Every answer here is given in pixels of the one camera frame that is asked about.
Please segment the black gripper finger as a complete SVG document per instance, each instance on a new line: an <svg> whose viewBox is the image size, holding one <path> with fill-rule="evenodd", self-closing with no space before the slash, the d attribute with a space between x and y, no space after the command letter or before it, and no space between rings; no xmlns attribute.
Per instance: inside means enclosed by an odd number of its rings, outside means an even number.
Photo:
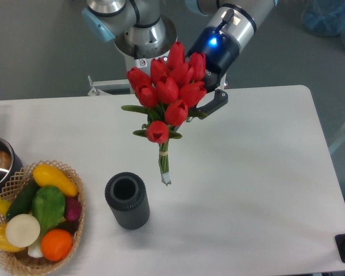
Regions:
<svg viewBox="0 0 345 276"><path fill-rule="evenodd" d="M213 99L204 106L197 107L196 110L207 116L219 110L228 103L228 93L222 89L213 91Z"/></svg>

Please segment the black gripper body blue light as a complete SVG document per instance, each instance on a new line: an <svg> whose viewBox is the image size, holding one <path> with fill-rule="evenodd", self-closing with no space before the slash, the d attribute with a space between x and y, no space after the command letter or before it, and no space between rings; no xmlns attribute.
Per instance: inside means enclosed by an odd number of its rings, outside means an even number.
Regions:
<svg viewBox="0 0 345 276"><path fill-rule="evenodd" d="M239 46L235 40L223 33L215 32L216 28L207 27L199 35L186 57L193 53L204 53L206 56L206 75L203 78L207 92L219 87L223 76L239 55Z"/></svg>

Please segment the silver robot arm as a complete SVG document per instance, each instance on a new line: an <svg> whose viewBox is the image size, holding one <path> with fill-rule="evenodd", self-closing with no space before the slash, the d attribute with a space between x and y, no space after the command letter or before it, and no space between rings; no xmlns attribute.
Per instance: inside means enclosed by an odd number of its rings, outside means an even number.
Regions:
<svg viewBox="0 0 345 276"><path fill-rule="evenodd" d="M206 55L205 87L214 98L200 110L212 114L228 103L223 90L226 72L276 1L186 1L194 13L212 15L187 52ZM154 58L167 57L178 35L174 23L160 12L159 1L87 1L85 24L100 40L113 41L124 55L126 69L149 73Z"/></svg>

